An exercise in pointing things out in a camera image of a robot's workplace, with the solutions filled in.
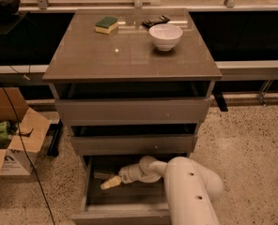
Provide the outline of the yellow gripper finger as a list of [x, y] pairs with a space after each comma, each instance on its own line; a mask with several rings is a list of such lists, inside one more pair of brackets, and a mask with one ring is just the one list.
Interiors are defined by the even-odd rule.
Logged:
[[117, 187], [120, 184], [121, 184], [121, 178], [118, 175], [116, 175], [116, 176], [106, 180], [104, 183], [102, 183], [100, 185], [100, 188], [102, 190], [105, 190], [105, 189]]

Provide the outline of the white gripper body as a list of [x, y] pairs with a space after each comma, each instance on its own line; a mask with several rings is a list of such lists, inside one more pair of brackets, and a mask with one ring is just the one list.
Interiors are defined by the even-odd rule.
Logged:
[[118, 175], [124, 184], [143, 181], [145, 176], [138, 164], [132, 164], [121, 168]]

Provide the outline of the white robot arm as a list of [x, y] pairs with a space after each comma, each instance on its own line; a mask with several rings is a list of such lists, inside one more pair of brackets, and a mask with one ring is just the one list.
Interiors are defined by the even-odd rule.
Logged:
[[136, 164], [121, 168], [100, 185], [101, 189], [121, 183], [154, 183], [163, 179], [172, 225], [220, 225], [212, 202], [224, 191], [220, 176], [188, 157], [174, 157], [168, 162], [145, 156]]

